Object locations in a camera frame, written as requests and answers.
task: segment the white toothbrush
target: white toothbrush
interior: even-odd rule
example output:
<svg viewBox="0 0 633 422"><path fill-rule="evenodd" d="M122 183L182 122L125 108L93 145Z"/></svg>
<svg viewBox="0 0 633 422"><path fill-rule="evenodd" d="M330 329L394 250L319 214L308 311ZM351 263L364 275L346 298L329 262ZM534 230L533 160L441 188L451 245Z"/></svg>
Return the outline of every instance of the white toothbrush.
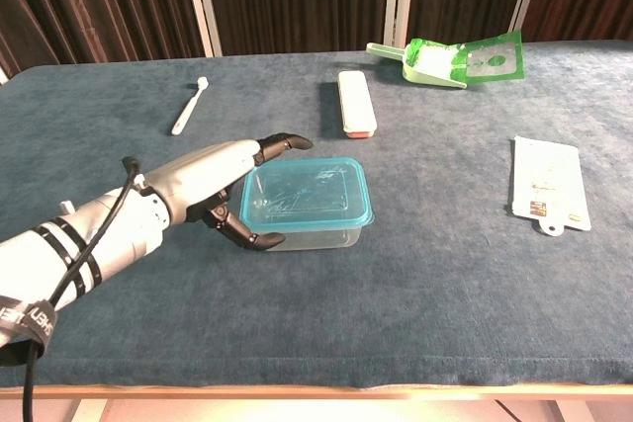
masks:
<svg viewBox="0 0 633 422"><path fill-rule="evenodd" d="M206 77L201 76L200 78L198 78L198 92L194 95L193 98L189 100L189 102L187 103L187 106L185 106L185 109L183 109L182 113L180 113L180 116L178 117L178 121L176 121L176 124L174 124L174 127L171 130L172 135L180 135L180 132L182 132L182 129L185 128L185 126L187 125L187 121L189 121L189 118L191 117L191 113L194 112L194 108L196 107L196 104L198 104L198 98L200 98L200 95L202 94L202 92L208 87L209 87L209 81L207 81Z"/></svg>

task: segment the robotic hand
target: robotic hand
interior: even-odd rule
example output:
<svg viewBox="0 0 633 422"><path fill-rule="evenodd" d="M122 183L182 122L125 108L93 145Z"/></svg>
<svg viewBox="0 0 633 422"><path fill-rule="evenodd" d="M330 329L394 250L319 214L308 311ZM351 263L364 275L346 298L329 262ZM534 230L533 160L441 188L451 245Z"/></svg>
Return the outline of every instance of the robotic hand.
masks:
<svg viewBox="0 0 633 422"><path fill-rule="evenodd" d="M2 353L2 347L19 336L36 339L41 354L56 320L54 311L156 249L162 242L162 231L169 226L201 219L246 249L265 250L283 242L280 233L251 232L228 211L226 202L234 183L253 167L285 150L312 146L299 135L277 133L260 140L212 145L144 177L136 175L112 224L54 309L47 300L95 237L121 189L77 211L69 206L67 214L0 243L0 357L5 356L0 358L0 366L21 364L21 358L7 358L6 352Z"/></svg>

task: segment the black cable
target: black cable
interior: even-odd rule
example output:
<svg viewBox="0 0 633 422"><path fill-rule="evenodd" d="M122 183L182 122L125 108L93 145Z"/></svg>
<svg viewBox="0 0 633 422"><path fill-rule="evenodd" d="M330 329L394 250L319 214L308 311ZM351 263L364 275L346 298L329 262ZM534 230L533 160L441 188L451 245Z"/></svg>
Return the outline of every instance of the black cable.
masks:
<svg viewBox="0 0 633 422"><path fill-rule="evenodd" d="M514 413L513 413L510 409L508 409L508 408L507 408L507 406L506 406L503 402L501 402L501 401L500 401L500 400L498 400L498 399L495 399L495 402L497 403L497 405L498 405L501 409L503 409L503 410L505 411L505 413L506 413L507 415L509 415L509 416L512 418L512 420L513 420L514 422L521 422L521 419L519 419L518 417L516 417L516 416L514 415Z"/></svg>
<svg viewBox="0 0 633 422"><path fill-rule="evenodd" d="M115 217L121 210L123 206L123 202L125 201L128 193L132 189L134 185L136 175L139 172L138 160L133 157L125 157L123 159L123 165L126 167L126 171L128 172L128 178L126 179L126 183L123 186L123 189L119 193L119 196L115 200L114 205L108 212L108 215L104 219L101 226L99 226L99 230L96 232L94 237L90 240L88 245L83 248L83 250L79 253L79 257L75 260L75 262L68 268L65 272L59 284L53 291L52 295L48 299L50 304L55 307L59 302L59 299L66 292L66 288L73 281L75 276L81 270L81 266L88 259L88 256L92 254L93 249L99 243L99 240L106 233L112 221L115 220ZM24 378L24 387L22 391L22 418L24 422L33 422L33 386L35 379L35 367L36 361L38 360L38 345L36 345L35 341L31 340L29 345L29 355L27 358L27 371Z"/></svg>

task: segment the blue container lid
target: blue container lid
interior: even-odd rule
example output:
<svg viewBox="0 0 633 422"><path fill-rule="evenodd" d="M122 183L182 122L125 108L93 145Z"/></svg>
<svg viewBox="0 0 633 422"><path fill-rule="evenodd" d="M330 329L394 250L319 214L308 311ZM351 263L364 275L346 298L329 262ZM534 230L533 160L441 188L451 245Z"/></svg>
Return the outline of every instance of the blue container lid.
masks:
<svg viewBox="0 0 633 422"><path fill-rule="evenodd" d="M363 167L350 157L265 163L246 176L239 215L255 232L355 229L374 220Z"/></svg>

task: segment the dustpan handle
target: dustpan handle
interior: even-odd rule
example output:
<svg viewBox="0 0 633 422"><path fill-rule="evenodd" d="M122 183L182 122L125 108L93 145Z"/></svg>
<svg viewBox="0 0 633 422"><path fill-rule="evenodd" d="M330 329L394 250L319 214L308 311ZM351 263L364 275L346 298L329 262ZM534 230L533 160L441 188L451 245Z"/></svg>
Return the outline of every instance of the dustpan handle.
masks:
<svg viewBox="0 0 633 422"><path fill-rule="evenodd" d="M405 51L402 48L396 48L395 46L386 46L379 43L367 43L365 49L368 53L375 54L376 56L382 56L388 59L397 59L402 61Z"/></svg>

